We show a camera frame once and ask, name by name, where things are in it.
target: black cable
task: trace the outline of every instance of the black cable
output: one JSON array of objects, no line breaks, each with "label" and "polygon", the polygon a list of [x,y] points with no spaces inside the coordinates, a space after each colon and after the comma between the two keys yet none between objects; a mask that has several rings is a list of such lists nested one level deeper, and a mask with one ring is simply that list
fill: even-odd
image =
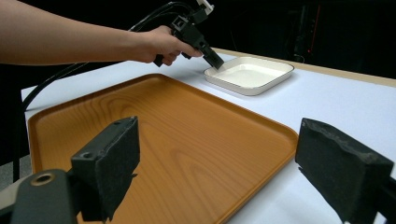
[{"label": "black cable", "polygon": [[[143,20],[138,22],[136,25],[131,27],[128,31],[137,32],[140,31],[143,27],[145,27],[148,23],[157,20],[163,16],[169,16],[173,14],[178,14],[177,12],[168,12],[168,10],[175,7],[183,7],[187,9],[189,13],[193,12],[193,9],[190,5],[184,2],[169,2],[155,10],[153,10],[150,14],[147,15]],[[76,71],[80,67],[84,66],[87,63],[74,63],[66,67],[64,70],[56,73],[54,76],[48,78],[40,85],[36,86],[29,95],[22,101],[20,112],[17,114],[16,121],[16,131],[15,131],[15,149],[14,149],[14,159],[13,159],[13,181],[17,181],[20,178],[20,154],[21,154],[21,130],[22,125],[25,125],[25,116],[24,113],[29,106],[30,103],[37,97],[37,95],[44,90],[50,83],[53,81],[62,78],[73,71]]]}]

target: white table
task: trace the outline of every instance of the white table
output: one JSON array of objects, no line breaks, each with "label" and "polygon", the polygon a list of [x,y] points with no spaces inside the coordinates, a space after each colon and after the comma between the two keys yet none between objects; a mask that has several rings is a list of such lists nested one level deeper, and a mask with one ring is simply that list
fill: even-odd
[{"label": "white table", "polygon": [[[224,61],[235,56],[221,53]],[[257,96],[244,96],[205,80],[209,64],[180,56],[172,66],[123,62],[57,80],[33,100],[38,111],[150,73],[161,73],[276,120],[297,133],[302,118],[326,122],[396,161],[396,88],[299,69]],[[22,97],[33,88],[22,90]],[[396,177],[395,169],[391,176]],[[340,223],[341,220],[291,161],[229,223]],[[377,216],[375,223],[384,223]]]}]

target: wooden tray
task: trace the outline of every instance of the wooden tray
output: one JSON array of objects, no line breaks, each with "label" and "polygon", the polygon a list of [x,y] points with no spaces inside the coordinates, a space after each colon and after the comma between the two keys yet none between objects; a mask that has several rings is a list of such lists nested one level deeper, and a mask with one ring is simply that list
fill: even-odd
[{"label": "wooden tray", "polygon": [[149,74],[31,117],[34,172],[69,170],[73,154],[131,116],[139,119],[141,162],[111,223],[224,222],[293,158],[298,139],[280,123]]}]

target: white tray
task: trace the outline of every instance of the white tray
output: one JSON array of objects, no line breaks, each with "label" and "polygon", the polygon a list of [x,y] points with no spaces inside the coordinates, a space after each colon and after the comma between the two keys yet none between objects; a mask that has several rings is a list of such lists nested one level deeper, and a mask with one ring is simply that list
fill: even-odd
[{"label": "white tray", "polygon": [[294,67],[287,63],[239,57],[232,59],[218,70],[205,70],[208,82],[244,95],[258,95],[291,76]]}]

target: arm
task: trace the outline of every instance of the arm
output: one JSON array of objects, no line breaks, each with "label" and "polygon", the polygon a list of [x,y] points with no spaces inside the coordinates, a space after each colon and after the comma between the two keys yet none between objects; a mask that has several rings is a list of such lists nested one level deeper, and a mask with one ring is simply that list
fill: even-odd
[{"label": "arm", "polygon": [[0,63],[62,64],[138,61],[151,63],[162,54],[170,65],[180,52],[202,52],[160,26],[135,33],[54,15],[16,0],[0,0]]}]

